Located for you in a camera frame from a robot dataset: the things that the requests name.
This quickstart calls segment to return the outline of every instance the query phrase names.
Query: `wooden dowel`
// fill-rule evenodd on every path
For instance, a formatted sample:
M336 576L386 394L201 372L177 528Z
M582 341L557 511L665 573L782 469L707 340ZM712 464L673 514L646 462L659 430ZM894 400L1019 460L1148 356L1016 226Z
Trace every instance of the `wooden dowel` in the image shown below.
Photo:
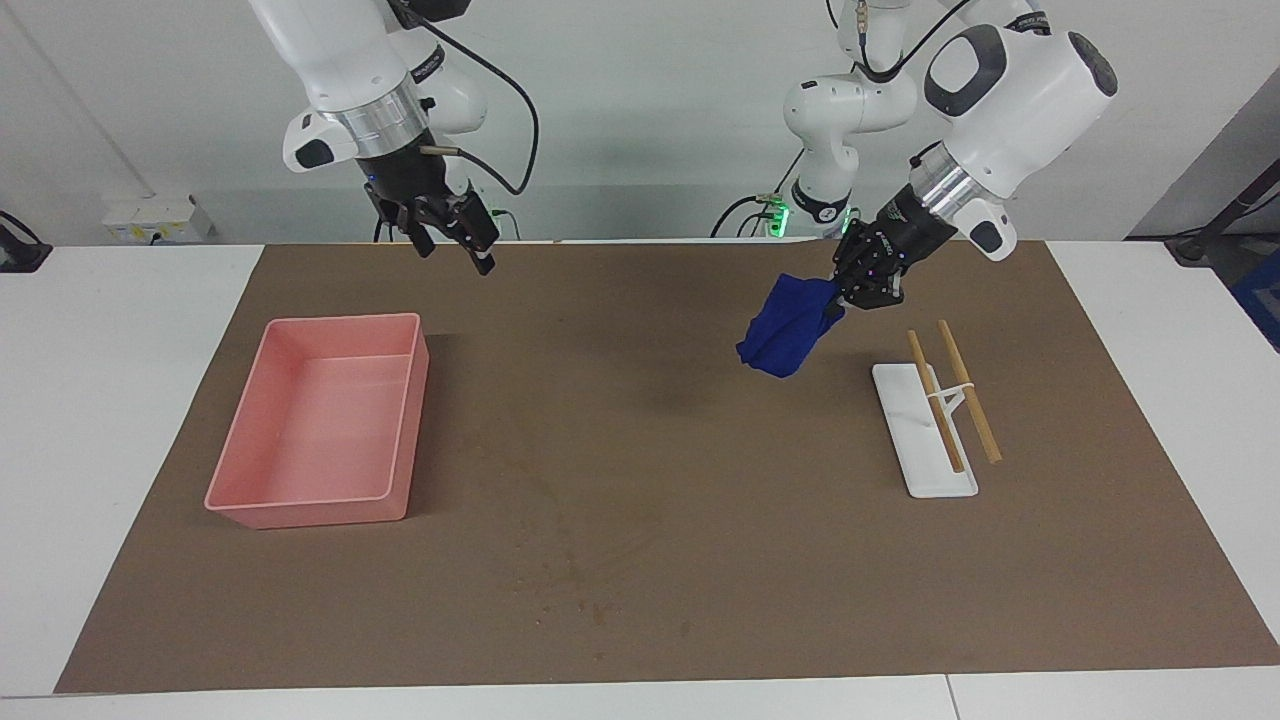
M955 436L951 434L951 423L947 420L942 401L934 395L938 392L938 384L933 382L929 366L924 363L924 348L920 347L920 338L915 334L915 331L906 331L906 340L911 343L911 356L915 357L915 372L920 374L920 384L924 386L924 393L929 397L929 410L933 411L933 423L938 427L938 433L942 436L942 446L947 448L951 471L964 473L964 461L960 460L960 448L956 447Z
M960 347L956 346L956 338L951 334L951 325L946 320L938 320L938 331L942 332L942 341L947 343L947 354L951 356L951 369L955 372L956 379L960 383L972 383L969 369L964 366L964 357L960 356ZM969 416L973 418L973 424L978 428L982 448L987 452L987 461L996 465L1005 456L1001 455L1000 446L996 445L996 436L992 434L991 424L987 423L987 413L982 409L982 401L978 400L978 391L973 386L965 387L964 397L969 404Z

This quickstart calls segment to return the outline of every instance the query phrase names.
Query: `white wall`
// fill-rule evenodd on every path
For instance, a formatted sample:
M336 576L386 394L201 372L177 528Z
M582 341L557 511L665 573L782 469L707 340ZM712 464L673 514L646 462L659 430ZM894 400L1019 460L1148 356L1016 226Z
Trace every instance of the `white wall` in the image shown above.
M1231 118L1190 169L1147 213L1134 234L1203 225L1280 158L1280 70ZM1280 202L1243 218L1233 233L1280 233Z
M353 167L298 177L280 165L282 128L305 96L247 3L3 1L146 182L196 193L229 240L362 240L371 231ZM771 190L794 155L781 119L787 87L847 68L820 1L782 8L476 0L448 29L526 85L545 129L534 190L513 200L490 193L490 204L516 210L529 237L705 234L730 200ZM1083 31L1107 54L1121 95L1024 184L1014 204L1024 236L1129 233L1280 64L1280 4L1240 0L1231 10L1198 0L1051 4L1059 28ZM920 1L913 12L914 37L941 10ZM8 46L14 31L4 32ZM97 240L90 220L99 196L134 183L101 158L83 118L51 119L69 104L50 100L38 73L12 58L24 54L0 54L0 202L56 228L50 240ZM914 65L916 77L923 67ZM527 119L504 86L483 79L490 119L468 143L513 174ZM878 208L905 182L906 158L943 129L922 108L909 126L868 136L855 202ZM68 150L79 145L87 150ZM95 204L95 213L61 211Z

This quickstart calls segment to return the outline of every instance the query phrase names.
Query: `pink plastic container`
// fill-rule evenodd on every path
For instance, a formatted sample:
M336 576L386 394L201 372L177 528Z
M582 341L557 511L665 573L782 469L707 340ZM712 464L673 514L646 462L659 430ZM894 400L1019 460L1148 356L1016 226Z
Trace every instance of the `pink plastic container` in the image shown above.
M413 314L273 320L205 507L259 529L403 518L428 357Z

